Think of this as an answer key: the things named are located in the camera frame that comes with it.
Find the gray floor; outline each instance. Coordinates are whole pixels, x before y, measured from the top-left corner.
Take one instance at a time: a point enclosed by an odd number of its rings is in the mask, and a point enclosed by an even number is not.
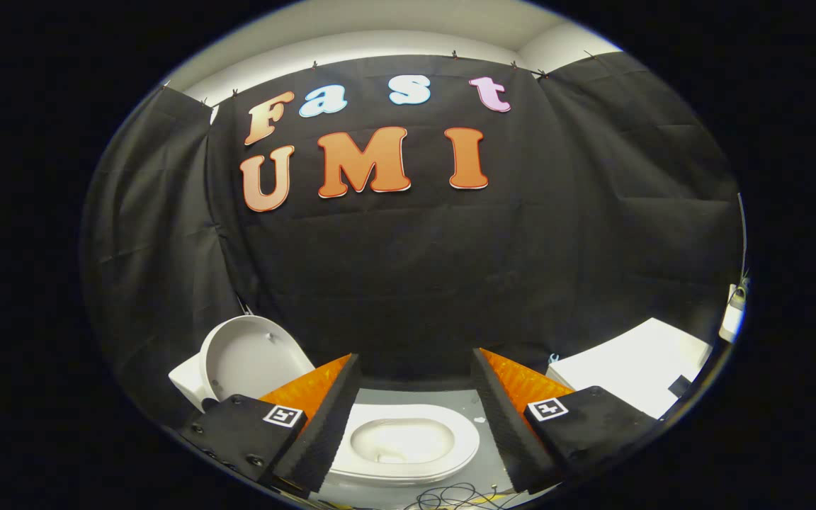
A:
[[[433,484],[419,484],[413,487],[367,487],[366,485],[327,477],[327,480],[320,487],[320,492],[311,493],[309,499],[313,501],[321,499],[336,504],[379,510],[403,510],[411,504],[409,510],[417,510],[417,497],[424,491],[434,487],[470,483],[474,485],[477,492],[486,494],[486,496],[493,494],[492,485],[496,485],[496,492],[511,490],[511,483],[509,483],[505,465],[502,464],[502,459],[499,458],[499,452],[496,450],[492,432],[489,431],[489,423],[486,420],[477,391],[408,392],[365,390],[365,388],[361,388],[354,402],[356,404],[433,404],[434,406],[443,406],[457,411],[457,413],[461,413],[472,421],[480,433],[480,446],[477,454],[460,472]],[[440,493],[441,489],[436,490],[434,494]],[[538,497],[540,494],[543,493],[527,494],[525,492],[517,494],[517,496],[512,494],[512,496],[493,500],[493,504],[484,502],[480,506],[492,507],[495,510],[498,506],[505,504],[509,498],[512,498],[509,506],[515,506],[515,504]],[[444,494],[444,497],[459,500],[464,500],[469,496],[470,492],[458,488],[450,489]],[[424,504],[425,509],[431,507],[433,507],[433,503]]]

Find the toilet seat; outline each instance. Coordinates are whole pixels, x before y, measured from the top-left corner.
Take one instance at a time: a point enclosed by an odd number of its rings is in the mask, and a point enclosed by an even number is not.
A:
[[[367,460],[354,448],[353,434],[362,426],[398,423],[417,424],[433,420],[451,433],[448,452],[427,462],[386,463]],[[459,471],[473,459],[480,444],[477,427],[447,407],[430,404],[354,404],[342,443],[330,468],[331,475],[374,485],[411,485],[441,480]]]

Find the orange soft pad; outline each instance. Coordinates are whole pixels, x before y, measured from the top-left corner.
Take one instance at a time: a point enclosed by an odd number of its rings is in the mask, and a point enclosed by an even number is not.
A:
[[[301,430],[305,430],[350,357],[351,354],[346,354],[342,358],[334,359],[322,367],[315,368],[301,375],[297,380],[281,385],[263,395],[260,400],[276,404],[276,406],[303,409],[307,414],[307,422],[304,423],[304,428]]]
[[[546,375],[541,375],[519,365],[508,358],[503,358],[495,352],[489,352],[485,348],[480,349],[483,356],[489,362],[490,368],[496,372],[496,376],[502,383],[502,389],[506,390],[506,395],[515,406],[515,410],[521,414],[521,419],[528,424],[524,417],[524,409],[528,403],[546,400],[547,398],[562,397],[569,393],[574,393],[570,387],[564,387]]]

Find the orange letter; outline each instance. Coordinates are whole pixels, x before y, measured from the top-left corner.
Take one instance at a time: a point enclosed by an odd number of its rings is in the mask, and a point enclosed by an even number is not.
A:
[[[349,179],[352,188],[360,193],[367,185],[373,167],[376,167],[376,175],[370,183],[371,190],[385,193],[411,188],[411,181],[405,177],[402,168],[402,139],[405,135],[408,132],[404,128],[380,128],[370,137],[363,152],[346,132],[321,136],[317,145],[323,147],[327,162],[320,196],[332,199],[349,191],[349,187],[342,183],[340,171]]]
[[[455,154],[455,174],[449,184],[459,190],[479,190],[486,188],[489,180],[480,172],[480,151],[477,142],[483,140],[483,133],[470,128],[445,130],[446,138],[453,141]]]
[[[295,99],[295,94],[292,91],[286,91],[286,93],[279,94],[279,96],[251,108],[250,112],[248,112],[250,113],[250,135],[247,135],[247,138],[244,139],[244,145],[251,145],[253,142],[262,140],[268,137],[269,133],[274,132],[276,127],[269,125],[269,120],[278,122],[282,118],[282,110],[285,108],[277,103],[288,103],[293,99]]]
[[[244,203],[258,213],[274,210],[288,198],[288,156],[295,151],[291,145],[270,152],[269,158],[276,164],[276,188],[268,195],[260,191],[260,165],[263,156],[254,156],[241,162],[244,174]]]

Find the white toilet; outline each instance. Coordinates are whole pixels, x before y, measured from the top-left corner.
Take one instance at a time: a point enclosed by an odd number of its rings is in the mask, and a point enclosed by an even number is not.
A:
[[[430,404],[354,404],[330,478],[377,487],[450,477],[474,458],[480,434],[469,419]]]

